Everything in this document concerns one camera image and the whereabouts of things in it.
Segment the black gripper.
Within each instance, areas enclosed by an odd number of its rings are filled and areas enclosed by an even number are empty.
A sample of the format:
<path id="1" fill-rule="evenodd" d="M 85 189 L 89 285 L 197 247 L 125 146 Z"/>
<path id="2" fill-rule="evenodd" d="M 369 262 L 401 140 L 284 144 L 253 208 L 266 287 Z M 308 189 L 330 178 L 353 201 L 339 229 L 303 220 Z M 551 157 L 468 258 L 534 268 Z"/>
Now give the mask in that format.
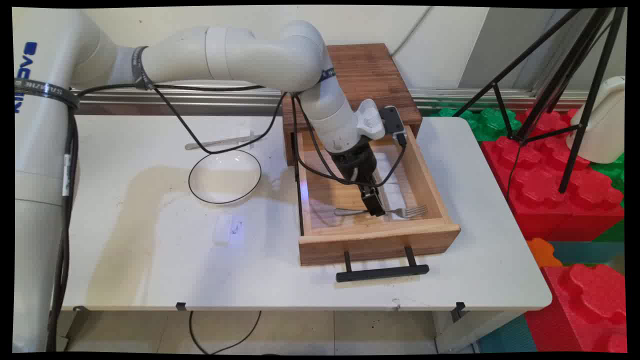
<path id="1" fill-rule="evenodd" d="M 383 206 L 384 189 L 375 182 L 377 159 L 368 141 L 359 141 L 344 152 L 330 152 L 330 157 L 346 182 L 365 183 L 359 189 L 366 211 L 375 217 L 386 214 Z"/>

